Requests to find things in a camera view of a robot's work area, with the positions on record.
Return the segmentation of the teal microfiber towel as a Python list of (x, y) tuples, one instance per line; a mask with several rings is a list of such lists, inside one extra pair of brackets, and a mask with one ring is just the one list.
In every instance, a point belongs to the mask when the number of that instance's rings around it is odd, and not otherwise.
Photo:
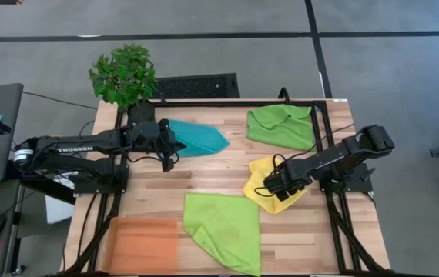
[(186, 146), (178, 151), (180, 157), (213, 155), (230, 145), (223, 134), (210, 125), (170, 119), (169, 127), (175, 132), (177, 141)]

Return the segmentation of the green potted plant black pot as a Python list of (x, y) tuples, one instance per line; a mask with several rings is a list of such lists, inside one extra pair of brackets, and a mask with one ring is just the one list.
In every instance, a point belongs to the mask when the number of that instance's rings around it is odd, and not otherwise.
[(136, 44), (101, 54), (88, 71), (95, 96), (118, 105), (135, 123), (155, 119), (149, 101), (158, 88), (155, 73), (149, 50)]

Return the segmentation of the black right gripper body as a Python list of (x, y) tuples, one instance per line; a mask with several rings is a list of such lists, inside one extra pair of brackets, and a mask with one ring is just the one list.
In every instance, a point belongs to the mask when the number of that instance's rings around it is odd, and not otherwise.
[(282, 167), (276, 174), (269, 175), (264, 179), (264, 188), (269, 193), (276, 195), (277, 192), (286, 191), (291, 196), (304, 190), (309, 185), (308, 177), (293, 179), (287, 169)]

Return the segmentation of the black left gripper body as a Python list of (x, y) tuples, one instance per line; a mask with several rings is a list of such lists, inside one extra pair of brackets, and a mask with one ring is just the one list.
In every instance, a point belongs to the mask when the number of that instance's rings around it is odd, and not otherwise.
[(159, 141), (163, 146), (163, 149), (165, 149), (170, 153), (177, 152), (177, 146), (176, 146), (177, 141), (176, 141), (175, 133), (169, 127), (169, 120), (161, 119), (158, 122), (158, 125), (160, 131)]

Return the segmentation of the white paper sheet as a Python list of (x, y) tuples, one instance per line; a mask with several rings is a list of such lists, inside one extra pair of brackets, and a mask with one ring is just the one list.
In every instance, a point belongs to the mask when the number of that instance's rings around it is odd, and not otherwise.
[[(69, 176), (76, 176), (78, 172), (64, 172), (53, 178), (54, 182), (64, 185), (67, 188), (74, 189), (75, 184), (69, 179)], [(55, 224), (62, 220), (72, 217), (74, 205), (50, 196), (45, 196), (46, 221), (48, 224)]]

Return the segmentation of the lime green microfiber towel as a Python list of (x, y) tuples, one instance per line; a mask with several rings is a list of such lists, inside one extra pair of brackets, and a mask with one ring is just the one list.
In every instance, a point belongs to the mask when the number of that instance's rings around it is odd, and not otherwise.
[(220, 265), (260, 277), (260, 211), (246, 197), (188, 193), (183, 230)]

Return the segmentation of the black aluminium table frame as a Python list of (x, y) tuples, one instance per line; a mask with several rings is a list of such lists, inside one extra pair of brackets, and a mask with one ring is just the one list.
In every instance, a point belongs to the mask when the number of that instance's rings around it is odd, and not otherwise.
[[(177, 275), (236, 275), (203, 251), (182, 229), (183, 201), (187, 193), (243, 195), (243, 186), (250, 177), (249, 163), (280, 153), (285, 157), (295, 152), (273, 145), (250, 141), (246, 137), (247, 112), (256, 106), (278, 99), (190, 100), (192, 107), (170, 107), (178, 100), (170, 100), (166, 107), (156, 107), (156, 119), (170, 118), (186, 122), (212, 125), (230, 141), (219, 154), (199, 158), (179, 158), (174, 169), (162, 172), (161, 164), (145, 159), (129, 165), (130, 180), (122, 195), (119, 216), (136, 218), (165, 218), (178, 221)], [(331, 129), (354, 123), (346, 99), (322, 100)], [(113, 128), (117, 108), (99, 103), (93, 134)], [(355, 235), (370, 255), (386, 269), (390, 268), (379, 219), (374, 203), (360, 192), (347, 192)], [(96, 197), (85, 224), (83, 239), (80, 234), (91, 195), (76, 200), (69, 234), (65, 244), (67, 269), (77, 258), (79, 242), (86, 247), (93, 237), (98, 221), (100, 196)], [(271, 215), (260, 210), (260, 238), (262, 273), (270, 274), (332, 274), (339, 273), (333, 245), (326, 196), (317, 182), (308, 192), (284, 212)]]

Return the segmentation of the yellow microfiber towel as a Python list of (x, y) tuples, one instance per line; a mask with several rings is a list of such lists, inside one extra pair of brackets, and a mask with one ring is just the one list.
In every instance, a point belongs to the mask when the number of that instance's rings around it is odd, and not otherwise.
[(297, 191), (284, 201), (280, 201), (275, 195), (271, 196), (269, 191), (264, 188), (263, 180), (274, 170), (273, 156), (267, 156), (250, 162), (249, 170), (250, 178), (243, 187), (243, 195), (254, 201), (271, 215), (288, 209), (307, 193), (307, 189)]

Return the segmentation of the darker green microfiber towel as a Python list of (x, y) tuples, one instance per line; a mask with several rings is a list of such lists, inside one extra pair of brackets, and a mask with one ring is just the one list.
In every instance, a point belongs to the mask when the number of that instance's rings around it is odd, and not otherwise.
[(309, 150), (314, 144), (311, 107), (267, 105), (247, 112), (247, 138), (288, 149)]

